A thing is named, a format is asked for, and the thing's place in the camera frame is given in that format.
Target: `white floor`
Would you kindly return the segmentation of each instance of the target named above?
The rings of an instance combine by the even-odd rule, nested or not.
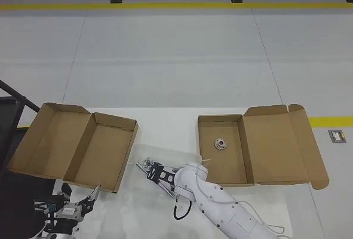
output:
[[[300,103],[309,116],[353,115],[353,11],[0,12],[0,78],[37,105]],[[353,128],[343,130],[344,145],[314,130],[331,182],[289,193],[295,239],[353,238]],[[305,211],[313,204],[318,214]]]

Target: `open cardboard box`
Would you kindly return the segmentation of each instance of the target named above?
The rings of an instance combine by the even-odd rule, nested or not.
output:
[[[309,119],[301,105],[251,107],[244,115],[200,115],[200,154],[208,182],[223,186],[329,184]],[[216,139],[227,147],[216,149]]]
[[[8,169],[118,192],[137,129],[134,119],[45,103]]]

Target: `yellow floor stripe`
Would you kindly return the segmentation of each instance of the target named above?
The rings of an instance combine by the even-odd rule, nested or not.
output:
[[[312,128],[353,127],[353,116],[350,117],[310,117]]]
[[[114,10],[114,9],[206,9],[206,8],[353,8],[350,3],[286,3],[258,2],[144,2],[132,4],[0,4],[0,10]]]

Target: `transparent plastic bin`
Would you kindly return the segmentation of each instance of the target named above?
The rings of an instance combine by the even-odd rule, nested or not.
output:
[[[135,165],[136,162],[143,165],[143,160],[146,158],[151,158],[164,166],[175,168],[183,167],[187,163],[201,164],[201,156],[198,154],[163,149],[149,145],[134,145],[127,162],[119,191],[122,190],[129,193],[140,194],[140,196],[150,195],[171,198],[153,181],[147,179],[146,174]]]

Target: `white table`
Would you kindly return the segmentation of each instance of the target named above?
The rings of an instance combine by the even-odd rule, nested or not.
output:
[[[136,119],[139,129],[134,144],[141,143],[196,154],[199,152],[198,115],[243,114],[247,108],[88,108],[88,110]],[[58,189],[59,185],[61,182],[56,183],[54,190]],[[72,202],[83,199],[91,192],[90,189],[78,186],[71,187]],[[246,200],[252,204],[266,223],[284,226],[286,228],[284,235],[291,237],[293,232],[285,189],[286,186],[263,185],[226,188],[236,199]],[[125,190],[119,190],[118,194],[101,192],[94,210],[79,224],[80,230],[76,233],[76,237],[77,239],[227,238],[196,206],[193,206],[190,214],[182,220],[173,218],[173,207],[172,198],[150,197]]]

